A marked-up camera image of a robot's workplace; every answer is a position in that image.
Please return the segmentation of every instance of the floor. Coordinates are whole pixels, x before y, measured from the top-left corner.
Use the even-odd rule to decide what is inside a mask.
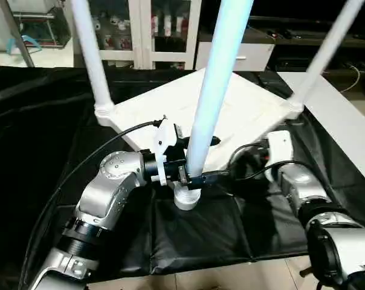
[[[64,48],[43,48],[37,51],[37,48],[28,48],[32,61],[36,67],[54,68],[54,67],[73,67],[73,40],[70,39]],[[11,55],[0,52],[0,65],[26,67],[20,51],[14,48]]]
[[[309,257],[303,256],[166,276],[123,278],[88,286],[90,290],[315,290],[317,280],[312,275],[299,276],[299,271],[309,265]]]

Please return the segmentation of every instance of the pole base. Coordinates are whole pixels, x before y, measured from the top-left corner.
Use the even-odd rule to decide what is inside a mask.
[[[181,186],[180,182],[173,183],[175,194],[175,205],[180,210],[191,210],[198,203],[201,196],[201,189],[189,190],[186,186]]]

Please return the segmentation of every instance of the black cable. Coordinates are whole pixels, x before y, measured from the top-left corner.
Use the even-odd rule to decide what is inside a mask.
[[[250,143],[250,144],[244,144],[241,145],[240,147],[236,148],[236,150],[234,152],[232,152],[230,159],[228,160],[227,163],[227,169],[229,169],[231,167],[232,162],[234,161],[235,155],[242,149],[244,148],[248,148],[248,147],[263,147],[263,145],[260,142],[256,142],[256,143]]]
[[[234,179],[235,181],[245,181],[245,180],[249,180],[251,178],[254,178],[255,176],[257,175],[260,175],[262,173],[264,173],[266,170],[268,169],[271,169],[273,167],[282,167],[284,165],[287,165],[287,164],[299,164],[299,165],[303,165],[305,166],[307,169],[309,169],[314,175],[315,177],[321,182],[321,184],[325,187],[325,183],[323,182],[323,180],[321,179],[321,176],[316,172],[316,170],[310,166],[309,164],[307,163],[304,163],[302,161],[298,161],[298,160],[286,160],[286,161],[279,161],[279,162],[276,162],[276,163],[272,163],[270,164],[269,166],[266,166],[265,168],[261,169],[260,171],[254,173],[254,174],[251,174],[251,175],[248,175],[244,178],[238,178],[238,179]]]
[[[322,289],[322,283],[318,282],[317,287],[315,288],[315,290],[321,290]]]
[[[22,264],[22,268],[21,268],[21,273],[20,273],[20,278],[19,278],[19,284],[18,284],[18,290],[21,290],[23,285],[25,284],[24,278],[28,277],[28,271],[30,269],[31,266],[31,262],[33,261],[34,255],[36,254],[37,248],[39,246],[39,239],[37,239],[36,243],[33,246],[33,242],[35,240],[35,237],[38,237],[38,234],[44,234],[41,231],[41,227],[39,227],[41,220],[43,219],[43,217],[45,216],[45,213],[47,212],[48,208],[50,207],[51,203],[58,197],[60,190],[62,189],[63,185],[70,179],[70,177],[72,177],[72,175],[74,173],[76,173],[76,171],[78,171],[81,166],[83,166],[87,161],[89,161],[92,157],[94,157],[96,154],[98,154],[103,148],[105,148],[107,145],[109,145],[110,143],[112,143],[113,141],[115,141],[118,138],[121,138],[122,136],[133,132],[137,129],[141,129],[143,127],[146,126],[160,126],[162,120],[155,120],[155,121],[150,121],[150,122],[146,122],[146,123],[142,123],[139,125],[136,125],[134,127],[131,127],[127,130],[124,130],[120,133],[118,133],[116,136],[114,136],[113,138],[111,138],[110,140],[108,140],[107,142],[103,143],[101,146],[99,146],[98,148],[96,148],[96,150],[94,150],[90,155],[88,155],[81,163],[79,163],[69,174],[66,175],[66,177],[64,177],[64,179],[62,180],[62,182],[59,184],[59,186],[57,187],[57,189],[54,191],[54,193],[50,196],[49,200],[47,201],[47,203],[45,204],[43,210],[41,211],[39,217],[37,218],[32,231],[31,231],[31,235],[30,238],[28,240],[27,243],[27,249],[25,250],[25,255],[24,255],[24,261]]]

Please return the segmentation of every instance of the white drawer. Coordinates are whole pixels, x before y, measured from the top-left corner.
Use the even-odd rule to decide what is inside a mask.
[[[200,42],[197,52],[196,69],[205,68],[211,51],[211,42]],[[242,43],[235,61],[234,71],[264,71],[274,44]]]

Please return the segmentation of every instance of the light blue pole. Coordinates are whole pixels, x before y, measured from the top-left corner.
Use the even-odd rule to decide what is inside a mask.
[[[187,151],[187,170],[190,176],[200,175],[204,168],[253,2],[221,1]]]

